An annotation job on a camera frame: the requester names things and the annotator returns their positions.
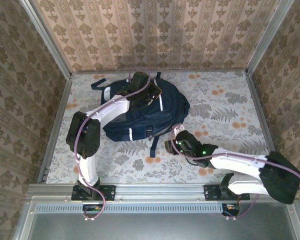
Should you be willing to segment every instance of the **floral tablecloth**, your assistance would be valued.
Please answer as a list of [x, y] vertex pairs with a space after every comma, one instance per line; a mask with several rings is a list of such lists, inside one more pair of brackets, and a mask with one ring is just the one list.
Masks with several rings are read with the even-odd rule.
[[[101, 78], [107, 84], [126, 79], [128, 74], [81, 74], [72, 76], [62, 125], [49, 167], [46, 183], [75, 183], [78, 169], [66, 136], [73, 114], [87, 112], [100, 105], [101, 91], [90, 85]], [[189, 103], [185, 128], [202, 143], [215, 144], [248, 154], [268, 153], [257, 113], [243, 72], [163, 72], [161, 78], [177, 86]], [[166, 152], [161, 136], [156, 158], [150, 158], [152, 140], [113, 142], [101, 133], [95, 155], [97, 172], [104, 184], [211, 183], [220, 182], [227, 170], [190, 165], [183, 157]]]

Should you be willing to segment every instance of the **backpack strap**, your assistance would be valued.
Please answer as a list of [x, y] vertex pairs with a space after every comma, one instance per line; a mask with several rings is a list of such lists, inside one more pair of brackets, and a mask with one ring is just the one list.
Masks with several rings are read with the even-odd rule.
[[91, 84], [92, 90], [101, 90], [101, 91], [105, 90], [106, 89], [105, 86], [99, 86], [100, 84], [104, 83], [105, 81], [106, 81], [106, 79], [102, 78], [101, 80], [99, 80], [99, 81], [97, 81], [95, 83], [92, 83]]
[[160, 71], [158, 71], [157, 73], [156, 73], [156, 76], [155, 76], [155, 78], [156, 79], [159, 79], [161, 77], [161, 72]]
[[152, 146], [150, 149], [150, 158], [155, 158], [156, 157], [156, 148], [157, 148], [157, 144], [159, 141], [159, 137], [160, 136], [155, 136], [153, 141], [152, 141]]

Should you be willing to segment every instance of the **vent grille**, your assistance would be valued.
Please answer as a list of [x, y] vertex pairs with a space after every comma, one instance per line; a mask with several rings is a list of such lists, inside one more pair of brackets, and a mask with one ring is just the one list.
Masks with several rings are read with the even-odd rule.
[[[36, 205], [36, 214], [81, 214], [81, 203], [40, 203]], [[114, 203], [105, 206], [106, 214], [190, 214], [190, 213], [222, 213], [221, 203], [192, 204], [124, 204]]]

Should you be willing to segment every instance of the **patterned wallpaper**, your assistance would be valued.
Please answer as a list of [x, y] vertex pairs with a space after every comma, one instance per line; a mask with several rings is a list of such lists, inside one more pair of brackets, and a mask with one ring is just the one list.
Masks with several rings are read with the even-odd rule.
[[17, 0], [0, 0], [0, 240], [37, 180], [65, 79]]
[[294, 1], [253, 78], [276, 149], [300, 170], [300, 0]]
[[278, 0], [32, 0], [72, 72], [244, 69]]

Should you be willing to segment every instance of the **navy blue backpack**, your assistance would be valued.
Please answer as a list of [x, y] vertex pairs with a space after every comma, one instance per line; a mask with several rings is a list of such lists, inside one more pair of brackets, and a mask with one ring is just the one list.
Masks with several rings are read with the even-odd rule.
[[[151, 81], [162, 90], [162, 94], [149, 106], [141, 109], [129, 109], [103, 127], [108, 138], [115, 142], [153, 138], [150, 157], [156, 155], [159, 136], [170, 132], [175, 124], [182, 124], [189, 112], [189, 102], [172, 83], [160, 78], [161, 72]], [[106, 103], [129, 81], [119, 80], [106, 87], [97, 87], [106, 81], [102, 79], [91, 85], [94, 90], [102, 90], [101, 104]]]

